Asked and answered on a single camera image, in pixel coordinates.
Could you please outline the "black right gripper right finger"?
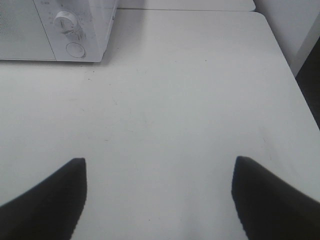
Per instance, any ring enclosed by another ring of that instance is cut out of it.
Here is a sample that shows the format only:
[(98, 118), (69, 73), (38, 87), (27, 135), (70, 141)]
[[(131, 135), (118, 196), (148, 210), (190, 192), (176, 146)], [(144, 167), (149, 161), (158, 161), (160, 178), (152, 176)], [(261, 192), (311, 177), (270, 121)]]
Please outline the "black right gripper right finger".
[(318, 240), (320, 203), (255, 160), (235, 160), (231, 196), (250, 240)]

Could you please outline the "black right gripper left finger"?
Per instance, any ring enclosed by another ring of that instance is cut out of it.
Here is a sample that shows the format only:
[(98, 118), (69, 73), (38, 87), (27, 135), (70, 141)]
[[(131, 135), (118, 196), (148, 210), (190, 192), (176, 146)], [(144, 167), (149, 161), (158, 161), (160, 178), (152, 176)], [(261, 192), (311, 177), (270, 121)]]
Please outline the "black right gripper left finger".
[(86, 160), (74, 158), (0, 207), (0, 238), (70, 240), (86, 199)]

